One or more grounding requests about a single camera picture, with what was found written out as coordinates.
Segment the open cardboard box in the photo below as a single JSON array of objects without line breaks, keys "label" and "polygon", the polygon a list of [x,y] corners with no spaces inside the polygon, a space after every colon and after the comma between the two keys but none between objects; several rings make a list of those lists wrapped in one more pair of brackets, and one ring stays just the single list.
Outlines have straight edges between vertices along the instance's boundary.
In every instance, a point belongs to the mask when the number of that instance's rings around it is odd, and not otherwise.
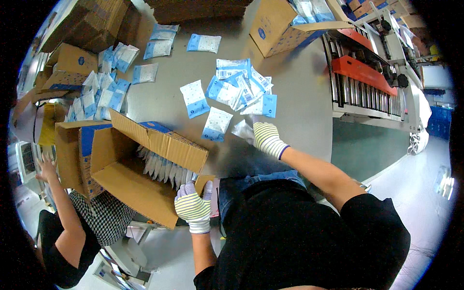
[{"label": "open cardboard box", "polygon": [[176,192],[168,183],[143,174],[145,162],[138,158],[140,145],[184,168],[198,173],[195,188],[203,190],[213,175],[201,175],[208,150],[156,122],[137,124],[110,110],[112,128],[96,130],[91,154],[91,176],[110,194],[147,218],[170,229],[178,216],[174,209]]},{"label": "open cardboard box", "polygon": [[97,55],[62,43],[48,59],[42,78],[45,84],[40,93],[53,90],[80,90],[88,75],[98,69]]},{"label": "open cardboard box", "polygon": [[326,30],[353,28],[336,0],[326,0],[337,21],[290,26],[297,13],[287,0],[261,0],[250,35],[263,56],[294,49],[304,40],[321,36]]},{"label": "open cardboard box", "polygon": [[89,198],[82,177],[80,129],[87,126],[111,125],[110,121],[78,121],[55,123],[55,147],[58,172],[64,188],[74,188]]}]

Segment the black shirt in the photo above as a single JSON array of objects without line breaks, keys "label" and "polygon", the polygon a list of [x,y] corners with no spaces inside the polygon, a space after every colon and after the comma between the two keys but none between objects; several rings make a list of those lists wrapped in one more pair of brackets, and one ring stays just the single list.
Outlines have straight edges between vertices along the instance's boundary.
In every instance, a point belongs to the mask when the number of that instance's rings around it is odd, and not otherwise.
[{"label": "black shirt", "polygon": [[98,251],[101,249],[95,234],[81,215],[79,213],[77,213],[77,215],[85,231],[85,244],[79,260],[79,268],[68,263],[55,246],[56,240],[64,231],[58,212],[53,214],[47,210],[42,210],[39,215],[37,236],[40,233],[45,269],[51,281],[65,289],[74,287],[79,283],[82,276],[87,271],[87,268],[93,263]]},{"label": "black shirt", "polygon": [[226,243],[197,289],[281,289],[299,285],[388,288],[411,236],[391,199],[362,194],[339,216],[289,180],[262,181],[235,200]]}]

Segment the cardboard stack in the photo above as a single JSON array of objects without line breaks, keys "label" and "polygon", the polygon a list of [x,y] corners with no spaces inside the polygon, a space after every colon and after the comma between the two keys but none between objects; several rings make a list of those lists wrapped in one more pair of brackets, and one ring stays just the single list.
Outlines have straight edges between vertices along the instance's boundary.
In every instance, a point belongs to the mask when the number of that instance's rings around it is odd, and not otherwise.
[{"label": "cardboard stack", "polygon": [[242,17],[252,0],[146,0],[159,24],[208,17]]},{"label": "cardboard stack", "polygon": [[361,19],[373,12],[369,1],[372,1],[377,9],[386,8],[396,18],[398,24],[402,25],[402,16],[416,13],[409,0],[347,0],[347,5],[353,11],[356,19]]},{"label": "cardboard stack", "polygon": [[[174,209],[176,192],[169,184],[143,174],[145,164],[137,157],[137,147],[143,145],[198,173],[195,188],[199,193],[208,180],[214,179],[213,175],[201,174],[208,150],[156,122],[137,124],[114,110],[110,114],[111,123],[80,121],[55,124],[58,170],[63,187],[74,188],[88,199],[106,189],[140,214],[174,228],[178,219]],[[88,156],[84,155],[89,150],[91,158],[85,160]],[[83,162],[90,163],[90,177],[83,174]],[[97,193],[91,193],[90,190],[95,188]]]},{"label": "cardboard stack", "polygon": [[52,52],[60,43],[98,53],[113,45],[130,0],[78,0],[41,47]]},{"label": "cardboard stack", "polygon": [[309,44],[327,30],[353,28],[336,0],[326,0],[326,3],[337,21],[290,26],[297,13],[286,0],[261,0],[250,35],[266,58],[292,50],[303,41]]}]

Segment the gloved hand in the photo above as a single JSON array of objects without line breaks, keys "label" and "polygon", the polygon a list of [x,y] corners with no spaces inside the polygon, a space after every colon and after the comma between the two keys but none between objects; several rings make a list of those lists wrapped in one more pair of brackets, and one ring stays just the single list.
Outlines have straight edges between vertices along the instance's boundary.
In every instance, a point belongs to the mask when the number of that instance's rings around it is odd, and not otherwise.
[{"label": "gloved hand", "polygon": [[256,122],[253,124],[255,133],[254,147],[280,160],[282,153],[290,145],[285,144],[279,137],[279,131],[273,124]]},{"label": "gloved hand", "polygon": [[203,198],[200,198],[196,192],[193,181],[180,186],[174,199],[174,207],[177,215],[190,226],[191,233],[207,233],[211,230],[209,216],[211,213],[212,193],[212,181],[205,184]]}]

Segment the grey table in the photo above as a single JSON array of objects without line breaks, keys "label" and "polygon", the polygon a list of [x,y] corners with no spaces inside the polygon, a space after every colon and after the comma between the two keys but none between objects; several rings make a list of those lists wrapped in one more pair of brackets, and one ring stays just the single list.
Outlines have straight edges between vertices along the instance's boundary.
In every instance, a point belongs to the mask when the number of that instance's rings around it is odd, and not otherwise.
[{"label": "grey table", "polygon": [[[154,83],[136,84],[129,88],[126,96],[127,116],[136,122],[159,122],[207,148],[210,154],[203,174],[215,174],[222,178],[288,170],[283,163],[265,156],[231,133],[232,127],[245,115],[209,98],[206,99],[210,106],[227,111],[234,117],[224,142],[201,139],[208,113],[189,119],[179,89],[201,79],[203,91],[206,91],[215,74],[217,58],[243,58],[243,51],[250,45],[248,32],[258,5],[258,0],[250,4],[243,19],[196,20],[181,24],[174,40],[174,49],[166,57],[143,60],[154,18],[144,16],[139,27],[135,46],[140,48],[140,54],[133,64],[159,63],[159,69]],[[219,52],[186,52],[192,33],[222,36]],[[330,161],[332,102],[322,41],[318,39],[303,49],[296,49],[283,62],[274,65],[278,57],[265,59],[260,66],[262,69],[257,69],[263,76],[272,76],[272,92],[278,95],[276,118],[260,116],[260,120],[275,124],[281,139],[292,147]],[[118,77],[132,80],[133,68],[134,65],[130,66],[125,74],[118,71]]]}]

